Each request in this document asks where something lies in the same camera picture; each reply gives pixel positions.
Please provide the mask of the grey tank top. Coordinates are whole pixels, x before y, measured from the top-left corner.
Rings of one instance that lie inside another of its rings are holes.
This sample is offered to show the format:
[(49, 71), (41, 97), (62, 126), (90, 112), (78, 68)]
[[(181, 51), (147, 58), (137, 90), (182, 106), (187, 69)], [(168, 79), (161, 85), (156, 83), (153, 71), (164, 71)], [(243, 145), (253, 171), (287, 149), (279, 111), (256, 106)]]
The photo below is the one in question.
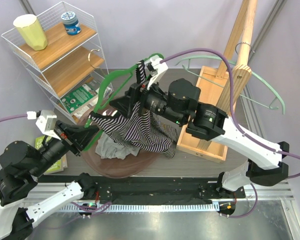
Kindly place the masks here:
[(105, 133), (102, 133), (95, 148), (95, 153), (99, 155), (101, 159), (124, 160), (129, 155), (136, 157), (139, 151), (140, 148), (127, 147), (114, 142)]

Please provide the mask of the black white striped top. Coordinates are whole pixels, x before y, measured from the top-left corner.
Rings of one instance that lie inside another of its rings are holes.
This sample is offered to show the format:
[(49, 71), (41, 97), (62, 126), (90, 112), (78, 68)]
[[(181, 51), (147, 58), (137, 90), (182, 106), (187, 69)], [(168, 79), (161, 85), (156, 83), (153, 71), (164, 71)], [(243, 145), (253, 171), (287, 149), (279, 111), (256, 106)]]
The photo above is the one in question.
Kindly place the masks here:
[(120, 112), (102, 115), (91, 112), (88, 116), (115, 143), (130, 148), (152, 153), (164, 154), (167, 158), (175, 155), (173, 144), (177, 141), (177, 130), (162, 123), (152, 112), (138, 114), (139, 104), (133, 108), (131, 117), (124, 117)]

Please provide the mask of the mint green clothes hanger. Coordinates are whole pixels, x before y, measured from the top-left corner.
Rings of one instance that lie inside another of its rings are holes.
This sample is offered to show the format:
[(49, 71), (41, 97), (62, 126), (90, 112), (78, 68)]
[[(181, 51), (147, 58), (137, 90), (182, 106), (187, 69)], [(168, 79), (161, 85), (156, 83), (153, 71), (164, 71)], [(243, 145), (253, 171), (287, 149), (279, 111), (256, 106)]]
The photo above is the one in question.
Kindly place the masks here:
[(268, 89), (274, 94), (274, 100), (278, 100), (281, 104), (281, 112), (284, 115), (286, 113), (286, 106), (282, 97), (277, 93), (277, 91), (262, 77), (254, 73), (251, 68), (246, 64), (236, 64), (235, 62), (226, 60), (226, 57), (221, 53), (215, 53), (214, 50), (208, 50), (212, 55), (193, 55), (181, 58), (178, 62), (188, 61), (187, 66), (182, 65), (182, 68), (188, 73), (190, 71), (191, 60), (193, 59), (212, 59), (220, 61), (219, 68), (212, 68), (203, 66), (202, 72), (196, 74), (198, 80), (205, 80), (212, 85), (216, 85), (222, 88), (220, 94), (217, 96), (219, 99), (215, 100), (213, 103), (216, 106), (221, 107), (227, 113), (233, 113), (233, 107), (227, 107), (228, 104), (234, 105), (238, 97), (242, 96), (241, 91), (245, 88), (251, 76), (256, 77), (261, 81)]

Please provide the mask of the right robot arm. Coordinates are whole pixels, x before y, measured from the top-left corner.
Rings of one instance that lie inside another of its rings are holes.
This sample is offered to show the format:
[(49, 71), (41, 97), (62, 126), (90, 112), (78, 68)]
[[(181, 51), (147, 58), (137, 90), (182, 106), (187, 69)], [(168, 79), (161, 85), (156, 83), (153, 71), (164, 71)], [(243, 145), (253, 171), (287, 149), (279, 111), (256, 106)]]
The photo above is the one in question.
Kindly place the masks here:
[(289, 167), (282, 162), (285, 157), (279, 151), (287, 150), (286, 142), (272, 143), (271, 150), (265, 149), (266, 140), (257, 137), (257, 142), (241, 133), (233, 118), (212, 104), (199, 102), (201, 90), (184, 78), (173, 81), (164, 93), (158, 84), (151, 87), (134, 83), (124, 96), (110, 101), (124, 117), (130, 118), (133, 107), (139, 103), (139, 111), (149, 110), (174, 122), (199, 140), (213, 141), (225, 145), (247, 157), (241, 166), (219, 174), (216, 193), (228, 197), (240, 187), (255, 183), (272, 187), (288, 178)]

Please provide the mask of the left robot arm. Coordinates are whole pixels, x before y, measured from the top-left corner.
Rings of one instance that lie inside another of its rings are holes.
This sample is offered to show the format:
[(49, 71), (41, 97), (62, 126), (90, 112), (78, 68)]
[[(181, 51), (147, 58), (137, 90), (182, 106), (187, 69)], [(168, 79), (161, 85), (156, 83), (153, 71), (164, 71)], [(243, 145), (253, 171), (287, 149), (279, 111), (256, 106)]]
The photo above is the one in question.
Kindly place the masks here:
[(33, 230), (60, 208), (76, 200), (90, 200), (97, 184), (87, 174), (80, 174), (63, 190), (29, 207), (23, 201), (41, 177), (67, 152), (78, 156), (99, 131), (97, 126), (69, 125), (60, 120), (50, 139), (40, 149), (24, 141), (10, 143), (0, 155), (0, 240), (24, 240)]

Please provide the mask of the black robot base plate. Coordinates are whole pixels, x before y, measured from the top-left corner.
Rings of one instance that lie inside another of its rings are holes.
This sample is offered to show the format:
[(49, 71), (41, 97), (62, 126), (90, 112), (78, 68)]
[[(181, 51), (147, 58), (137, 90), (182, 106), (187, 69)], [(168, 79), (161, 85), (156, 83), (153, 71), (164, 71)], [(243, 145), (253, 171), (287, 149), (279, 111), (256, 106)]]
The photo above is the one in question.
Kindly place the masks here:
[(222, 190), (216, 178), (206, 177), (127, 177), (92, 176), (95, 186), (84, 200), (99, 200), (114, 205), (198, 205), (213, 199), (244, 199), (243, 187), (235, 192)]

